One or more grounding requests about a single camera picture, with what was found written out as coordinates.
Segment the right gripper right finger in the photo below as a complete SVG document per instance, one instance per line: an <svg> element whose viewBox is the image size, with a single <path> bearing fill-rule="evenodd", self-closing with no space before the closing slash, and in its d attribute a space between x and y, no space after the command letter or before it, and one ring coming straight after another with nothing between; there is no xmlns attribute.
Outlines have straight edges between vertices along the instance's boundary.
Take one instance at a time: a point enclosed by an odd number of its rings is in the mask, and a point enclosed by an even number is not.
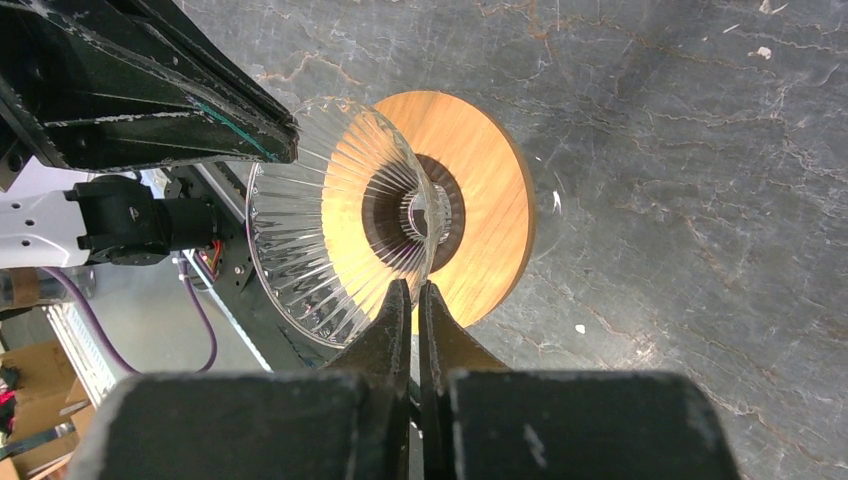
<svg viewBox="0 0 848 480"><path fill-rule="evenodd" d="M736 479L721 422L667 371L514 370L419 295L428 479Z"/></svg>

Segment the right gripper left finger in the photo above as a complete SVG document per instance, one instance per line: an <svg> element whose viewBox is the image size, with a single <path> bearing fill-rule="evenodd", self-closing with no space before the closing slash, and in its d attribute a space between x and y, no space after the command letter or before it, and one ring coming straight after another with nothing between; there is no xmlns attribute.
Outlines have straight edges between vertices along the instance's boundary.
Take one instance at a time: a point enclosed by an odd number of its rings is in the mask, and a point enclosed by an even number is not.
<svg viewBox="0 0 848 480"><path fill-rule="evenodd" d="M136 375L97 409L71 479L398 479L407 473L412 302L318 370Z"/></svg>

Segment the round wooden dripper stand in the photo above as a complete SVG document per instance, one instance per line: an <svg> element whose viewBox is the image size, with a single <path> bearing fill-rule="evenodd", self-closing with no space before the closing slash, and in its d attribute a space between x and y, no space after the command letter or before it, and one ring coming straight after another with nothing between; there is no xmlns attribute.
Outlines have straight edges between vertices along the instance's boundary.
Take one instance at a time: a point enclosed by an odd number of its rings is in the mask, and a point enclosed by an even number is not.
<svg viewBox="0 0 848 480"><path fill-rule="evenodd" d="M453 95L398 93L376 111L399 130L447 202L429 277L454 319L471 326L509 295L528 263L536 225L529 167L496 120ZM405 180L404 167L391 167L385 152L363 157L354 149L374 123L373 114L359 115L337 142L321 198L334 276L367 317L388 282L414 277L427 256L416 182Z"/></svg>

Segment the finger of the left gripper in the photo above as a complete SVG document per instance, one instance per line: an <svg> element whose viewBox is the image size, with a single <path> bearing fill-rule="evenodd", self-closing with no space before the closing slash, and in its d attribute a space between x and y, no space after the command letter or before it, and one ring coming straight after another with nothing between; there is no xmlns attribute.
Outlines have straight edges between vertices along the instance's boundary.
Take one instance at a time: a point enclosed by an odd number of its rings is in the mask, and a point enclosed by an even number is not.
<svg viewBox="0 0 848 480"><path fill-rule="evenodd" d="M5 1L2 147L88 172L289 164L292 114L171 1Z"/></svg>

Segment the clear glass dripper cone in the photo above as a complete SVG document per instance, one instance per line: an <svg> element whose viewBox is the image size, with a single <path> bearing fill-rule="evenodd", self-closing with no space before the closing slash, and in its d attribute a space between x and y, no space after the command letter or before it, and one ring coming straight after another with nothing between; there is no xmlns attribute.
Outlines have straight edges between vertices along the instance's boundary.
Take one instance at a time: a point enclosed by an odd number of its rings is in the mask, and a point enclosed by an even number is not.
<svg viewBox="0 0 848 480"><path fill-rule="evenodd" d="M427 279L444 224L440 198L375 108L319 97L295 116L296 159L251 169L248 245L282 317L340 349L376 318L392 281L416 292Z"/></svg>

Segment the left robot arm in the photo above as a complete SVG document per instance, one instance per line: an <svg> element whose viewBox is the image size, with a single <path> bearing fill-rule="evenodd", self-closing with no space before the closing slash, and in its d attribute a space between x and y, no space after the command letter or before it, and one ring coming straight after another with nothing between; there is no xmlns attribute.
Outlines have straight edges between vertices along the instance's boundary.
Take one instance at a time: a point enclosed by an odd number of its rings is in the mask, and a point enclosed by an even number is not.
<svg viewBox="0 0 848 480"><path fill-rule="evenodd" d="M150 265L210 245L214 207L133 171L289 164L293 115L172 1L5 1L1 158L92 180L1 208L5 268Z"/></svg>

